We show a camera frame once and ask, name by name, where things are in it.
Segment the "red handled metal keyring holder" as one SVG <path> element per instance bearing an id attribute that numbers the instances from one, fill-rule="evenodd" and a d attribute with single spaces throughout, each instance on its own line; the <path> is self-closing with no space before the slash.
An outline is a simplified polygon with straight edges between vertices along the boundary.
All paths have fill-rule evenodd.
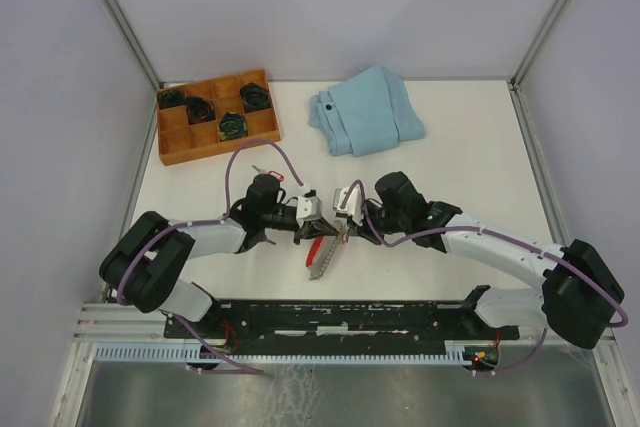
<path id="1" fill-rule="evenodd" d="M 338 248 L 346 241 L 346 229 L 341 229 L 337 236 L 318 237 L 313 241 L 305 261 L 310 281 L 324 276 Z"/>

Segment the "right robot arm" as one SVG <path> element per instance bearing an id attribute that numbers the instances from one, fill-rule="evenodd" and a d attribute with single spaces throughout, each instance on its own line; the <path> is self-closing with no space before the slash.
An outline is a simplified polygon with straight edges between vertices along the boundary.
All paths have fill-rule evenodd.
<path id="1" fill-rule="evenodd" d="M 467 298 L 470 306 L 458 315 L 467 336 L 532 327 L 592 349 L 606 329 L 627 325 L 625 293 L 591 244 L 544 243 L 508 234 L 457 206 L 426 200 L 401 171 L 380 178 L 375 191 L 376 199 L 367 198 L 359 180 L 336 190 L 333 209 L 353 235 L 388 248 L 412 242 L 480 262 L 522 282 L 518 289 L 476 287 Z"/>

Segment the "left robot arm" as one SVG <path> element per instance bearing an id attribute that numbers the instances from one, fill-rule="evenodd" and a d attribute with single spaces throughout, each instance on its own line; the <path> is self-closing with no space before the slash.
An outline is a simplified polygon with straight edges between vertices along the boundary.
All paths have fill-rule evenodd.
<path id="1" fill-rule="evenodd" d="M 341 236 L 322 216 L 314 191 L 297 197 L 293 205 L 285 203 L 284 195 L 280 180 L 259 173 L 228 217 L 173 224 L 147 211 L 102 261 L 99 276 L 140 312 L 178 316 L 198 336 L 212 336 L 220 328 L 221 313 L 210 294 L 181 279 L 189 260 L 247 252 L 267 240 L 268 230 L 292 233 L 296 245 L 303 240 L 326 245 Z"/>

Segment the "key with red tag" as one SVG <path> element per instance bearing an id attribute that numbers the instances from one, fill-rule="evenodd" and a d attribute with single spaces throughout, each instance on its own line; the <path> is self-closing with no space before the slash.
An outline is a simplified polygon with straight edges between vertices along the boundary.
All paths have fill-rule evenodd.
<path id="1" fill-rule="evenodd" d="M 270 175 L 274 178 L 276 178 L 279 182 L 284 182 L 284 175 L 282 175 L 280 172 L 275 171 L 275 170 L 269 170 L 269 169 L 263 169 L 261 167 L 258 167 L 257 165 L 253 164 L 252 168 L 261 175 Z"/>

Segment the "light blue folded cloth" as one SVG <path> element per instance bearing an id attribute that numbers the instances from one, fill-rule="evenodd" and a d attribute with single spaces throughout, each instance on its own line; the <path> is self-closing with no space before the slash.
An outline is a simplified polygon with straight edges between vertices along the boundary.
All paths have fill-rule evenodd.
<path id="1" fill-rule="evenodd" d="M 426 137 L 405 83 L 381 66 L 314 95 L 309 125 L 321 131 L 333 156 L 370 155 Z"/>

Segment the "black rolled belt front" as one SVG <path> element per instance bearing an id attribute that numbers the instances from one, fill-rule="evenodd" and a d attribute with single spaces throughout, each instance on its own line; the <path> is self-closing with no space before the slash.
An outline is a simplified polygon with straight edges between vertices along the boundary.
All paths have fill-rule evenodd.
<path id="1" fill-rule="evenodd" d="M 241 139 L 249 133 L 245 116 L 237 112 L 226 112 L 218 122 L 218 137 L 221 142 Z"/>

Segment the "black rolled belt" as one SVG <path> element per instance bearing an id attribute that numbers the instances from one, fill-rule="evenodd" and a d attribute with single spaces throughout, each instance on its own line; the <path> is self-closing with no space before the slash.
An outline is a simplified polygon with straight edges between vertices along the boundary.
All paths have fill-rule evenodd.
<path id="1" fill-rule="evenodd" d="M 250 82 L 243 85 L 239 92 L 246 113 L 254 113 L 271 108 L 271 97 L 267 88 L 255 82 Z"/>
<path id="2" fill-rule="evenodd" d="M 160 110 L 173 108 L 185 103 L 185 95 L 180 88 L 163 89 L 156 94 L 156 101 Z"/>
<path id="3" fill-rule="evenodd" d="M 216 119 L 212 104 L 204 98 L 189 96 L 184 99 L 186 114 L 190 125 L 213 121 Z"/>
<path id="4" fill-rule="evenodd" d="M 241 139 L 249 133 L 245 116 L 237 112 L 226 112 L 218 122 L 218 137 L 221 142 Z"/>

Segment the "black rolled belt right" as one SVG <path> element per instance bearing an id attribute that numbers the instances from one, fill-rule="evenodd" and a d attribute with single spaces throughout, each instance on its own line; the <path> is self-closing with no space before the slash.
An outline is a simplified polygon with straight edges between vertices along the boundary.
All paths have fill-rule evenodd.
<path id="1" fill-rule="evenodd" d="M 271 108 L 271 97 L 267 88 L 255 82 L 250 82 L 243 85 L 239 92 L 246 113 L 254 113 Z"/>

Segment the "wooden compartment tray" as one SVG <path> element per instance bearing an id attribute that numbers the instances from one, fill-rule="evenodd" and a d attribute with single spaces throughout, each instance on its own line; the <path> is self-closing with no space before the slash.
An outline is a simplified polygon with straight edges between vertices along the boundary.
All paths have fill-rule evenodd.
<path id="1" fill-rule="evenodd" d="M 239 90 L 250 82 L 269 90 L 270 109 L 254 113 L 244 111 Z M 212 104 L 216 119 L 190 125 L 184 104 L 160 110 L 156 101 L 159 158 L 166 166 L 231 153 L 250 139 L 263 138 L 274 142 L 281 139 L 273 96 L 263 69 L 165 87 L 157 90 L 156 94 L 168 88 L 180 88 L 185 98 L 197 96 L 206 99 Z M 247 137 L 227 142 L 219 140 L 218 122 L 226 112 L 237 112 L 245 116 L 249 129 Z"/>

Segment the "black rolled belt middle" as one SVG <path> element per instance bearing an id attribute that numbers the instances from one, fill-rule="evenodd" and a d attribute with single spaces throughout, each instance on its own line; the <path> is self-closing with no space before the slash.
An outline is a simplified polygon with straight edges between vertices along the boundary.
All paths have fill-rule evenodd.
<path id="1" fill-rule="evenodd" d="M 189 96 L 184 99 L 186 114 L 190 125 L 213 121 L 216 119 L 212 104 L 204 98 Z"/>

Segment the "black rolled belt far left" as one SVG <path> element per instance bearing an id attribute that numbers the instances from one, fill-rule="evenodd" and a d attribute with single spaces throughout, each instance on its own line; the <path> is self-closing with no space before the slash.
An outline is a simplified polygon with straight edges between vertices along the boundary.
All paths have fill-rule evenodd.
<path id="1" fill-rule="evenodd" d="M 156 101 L 160 110 L 173 108 L 185 103 L 185 95 L 180 88 L 163 89 L 156 94 Z"/>

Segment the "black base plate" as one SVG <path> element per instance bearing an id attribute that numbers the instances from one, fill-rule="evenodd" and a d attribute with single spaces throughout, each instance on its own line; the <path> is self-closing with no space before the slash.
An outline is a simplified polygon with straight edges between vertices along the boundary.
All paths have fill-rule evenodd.
<path id="1" fill-rule="evenodd" d="M 488 326 L 466 301 L 225 299 L 194 329 L 229 340 L 239 355 L 441 354 L 447 341 L 519 338 L 515 326 Z"/>

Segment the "right aluminium frame post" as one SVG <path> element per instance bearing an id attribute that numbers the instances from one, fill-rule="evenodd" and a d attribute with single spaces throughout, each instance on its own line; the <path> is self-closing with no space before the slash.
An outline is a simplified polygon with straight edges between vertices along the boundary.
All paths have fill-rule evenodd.
<path id="1" fill-rule="evenodd" d="M 564 12 L 572 0 L 553 0 L 551 7 L 544 15 L 529 47 L 510 79 L 510 84 L 517 88 L 521 86 L 530 74 L 535 62 L 541 55 L 551 34 L 560 22 Z"/>

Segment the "aluminium frame post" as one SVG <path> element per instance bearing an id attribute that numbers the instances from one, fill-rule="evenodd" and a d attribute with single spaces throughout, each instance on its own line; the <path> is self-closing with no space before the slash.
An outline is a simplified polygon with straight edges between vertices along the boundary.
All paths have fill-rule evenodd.
<path id="1" fill-rule="evenodd" d="M 551 7 L 544 15 L 529 47 L 510 79 L 510 84 L 517 88 L 521 86 L 530 74 L 535 62 L 541 55 L 551 34 L 560 22 L 564 12 L 572 0 L 553 0 Z"/>
<path id="2" fill-rule="evenodd" d="M 128 50 L 135 58 L 138 66 L 144 73 L 148 83 L 153 88 L 159 88 L 163 85 L 163 81 L 152 66 L 144 48 L 134 32 L 134 29 L 118 0 L 101 0 L 104 7 L 108 11 L 117 30 L 122 36 Z"/>

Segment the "left aluminium frame post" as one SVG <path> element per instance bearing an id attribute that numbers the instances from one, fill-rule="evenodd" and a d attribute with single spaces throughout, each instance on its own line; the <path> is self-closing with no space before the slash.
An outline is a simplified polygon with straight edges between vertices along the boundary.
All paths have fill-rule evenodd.
<path id="1" fill-rule="evenodd" d="M 153 88 L 159 88 L 163 85 L 163 81 L 152 66 L 144 48 L 134 32 L 134 29 L 118 0 L 101 0 L 104 7 L 108 11 L 117 30 L 122 36 L 128 50 L 135 58 L 138 66 L 144 73 L 148 83 Z"/>

